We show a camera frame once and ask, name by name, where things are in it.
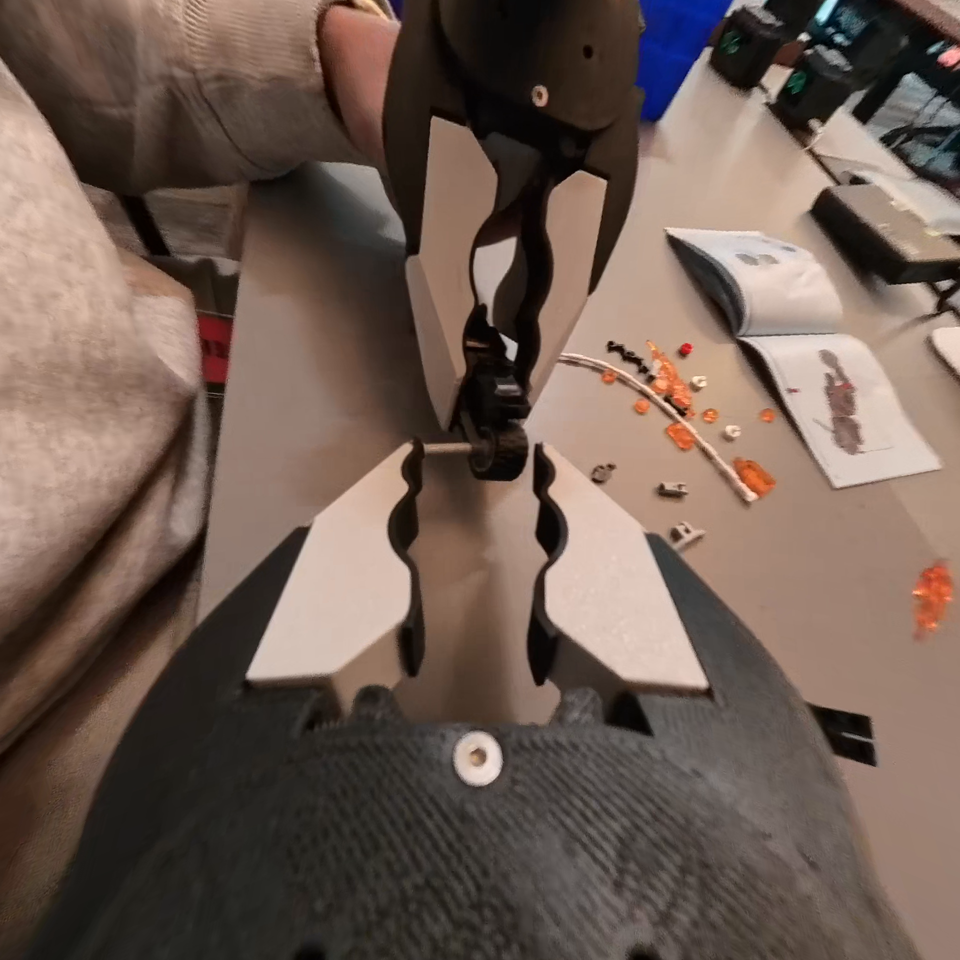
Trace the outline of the orange lego flame piece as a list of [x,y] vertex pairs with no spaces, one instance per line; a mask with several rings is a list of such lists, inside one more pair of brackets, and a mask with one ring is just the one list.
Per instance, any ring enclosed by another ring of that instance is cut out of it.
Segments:
[[652,389],[682,418],[690,419],[694,414],[689,383],[682,378],[674,363],[653,341],[647,340],[644,346]]

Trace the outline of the black lego motorcycle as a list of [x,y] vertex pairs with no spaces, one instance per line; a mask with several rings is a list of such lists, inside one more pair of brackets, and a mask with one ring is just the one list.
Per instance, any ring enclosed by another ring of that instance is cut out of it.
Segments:
[[507,354],[488,308],[476,304],[462,332],[464,373],[454,396],[450,430],[474,450],[493,455],[504,434],[529,413],[516,365]]

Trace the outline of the black charging case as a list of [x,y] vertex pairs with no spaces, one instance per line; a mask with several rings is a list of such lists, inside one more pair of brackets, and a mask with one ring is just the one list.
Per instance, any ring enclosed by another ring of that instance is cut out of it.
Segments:
[[731,87],[752,90],[773,65],[786,33],[786,23],[766,6],[739,6],[724,21],[709,66]]
[[825,124],[855,88],[854,67],[846,55],[822,44],[803,51],[771,105],[789,130]]

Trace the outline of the blue plastic bin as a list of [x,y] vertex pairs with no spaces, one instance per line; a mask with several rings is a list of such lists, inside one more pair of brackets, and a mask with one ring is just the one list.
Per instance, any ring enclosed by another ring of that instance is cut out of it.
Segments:
[[661,120],[731,5],[731,1],[639,2],[645,27],[635,85],[643,94],[642,121]]

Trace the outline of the long orange lego flame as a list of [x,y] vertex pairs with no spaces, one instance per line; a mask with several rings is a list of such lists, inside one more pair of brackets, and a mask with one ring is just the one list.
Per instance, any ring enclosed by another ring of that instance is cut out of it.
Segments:
[[911,598],[913,637],[916,642],[923,642],[940,629],[954,602],[954,577],[944,558],[920,571]]

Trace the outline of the grey flat pouch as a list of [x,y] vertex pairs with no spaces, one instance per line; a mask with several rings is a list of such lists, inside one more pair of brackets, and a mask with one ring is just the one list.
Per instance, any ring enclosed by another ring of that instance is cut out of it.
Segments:
[[876,186],[899,209],[911,211],[933,231],[959,237],[959,199],[935,183],[867,167],[846,169],[838,177],[843,185]]

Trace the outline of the instruction booklet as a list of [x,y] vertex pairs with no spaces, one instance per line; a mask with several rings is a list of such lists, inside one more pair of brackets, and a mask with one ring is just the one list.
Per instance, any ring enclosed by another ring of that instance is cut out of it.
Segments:
[[736,342],[765,367],[830,486],[941,470],[876,355],[844,330],[839,294],[811,252],[758,231],[664,233]]

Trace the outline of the orange flame minifigure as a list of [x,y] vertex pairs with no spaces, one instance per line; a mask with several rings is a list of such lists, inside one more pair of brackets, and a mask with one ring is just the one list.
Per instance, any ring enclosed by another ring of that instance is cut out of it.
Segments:
[[806,706],[835,757],[870,767],[879,765],[870,716],[810,702]]

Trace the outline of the black power bank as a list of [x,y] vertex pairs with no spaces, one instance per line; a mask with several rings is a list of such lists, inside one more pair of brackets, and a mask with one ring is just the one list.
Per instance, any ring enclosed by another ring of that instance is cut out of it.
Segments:
[[857,270],[888,285],[958,281],[958,244],[881,186],[829,186],[814,199],[809,213]]

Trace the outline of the person's left hand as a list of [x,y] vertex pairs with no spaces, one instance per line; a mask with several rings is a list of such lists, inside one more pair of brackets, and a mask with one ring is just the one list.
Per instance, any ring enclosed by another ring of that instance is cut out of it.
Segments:
[[351,145],[385,170],[383,109],[401,24],[346,3],[318,18],[317,44],[326,97]]

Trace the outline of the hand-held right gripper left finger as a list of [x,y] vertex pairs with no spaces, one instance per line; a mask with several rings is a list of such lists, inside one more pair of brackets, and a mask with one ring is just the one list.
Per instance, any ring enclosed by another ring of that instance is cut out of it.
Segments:
[[403,443],[312,520],[246,669],[255,688],[394,688],[426,653],[410,555],[426,449]]

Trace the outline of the person's grey sweater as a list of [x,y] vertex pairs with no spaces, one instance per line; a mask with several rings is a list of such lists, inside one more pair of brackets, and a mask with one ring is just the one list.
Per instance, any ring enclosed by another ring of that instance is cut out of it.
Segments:
[[189,632],[210,412],[191,295],[114,245],[2,66],[2,958]]

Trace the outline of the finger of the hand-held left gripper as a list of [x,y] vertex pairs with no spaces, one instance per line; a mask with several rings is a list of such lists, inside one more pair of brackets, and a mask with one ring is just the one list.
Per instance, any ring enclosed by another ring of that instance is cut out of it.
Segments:
[[450,429],[467,375],[464,334],[477,298],[477,234],[494,212],[498,173],[466,126],[430,121],[419,248],[405,263],[417,345],[438,425]]
[[536,313],[539,336],[527,396],[536,402],[579,322],[590,294],[594,253],[606,198],[606,180],[577,171],[546,200],[546,293]]

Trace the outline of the black lego tire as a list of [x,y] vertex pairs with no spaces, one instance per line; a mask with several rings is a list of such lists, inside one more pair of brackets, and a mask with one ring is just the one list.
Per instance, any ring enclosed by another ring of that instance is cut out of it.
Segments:
[[471,441],[467,463],[474,478],[485,482],[512,482],[525,469],[529,440],[521,425],[482,429]]

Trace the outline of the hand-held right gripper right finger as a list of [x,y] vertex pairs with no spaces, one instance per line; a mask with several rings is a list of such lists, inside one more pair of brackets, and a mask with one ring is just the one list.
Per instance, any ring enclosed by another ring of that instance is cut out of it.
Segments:
[[642,523],[546,443],[533,454],[534,683],[599,694],[707,694],[710,682]]

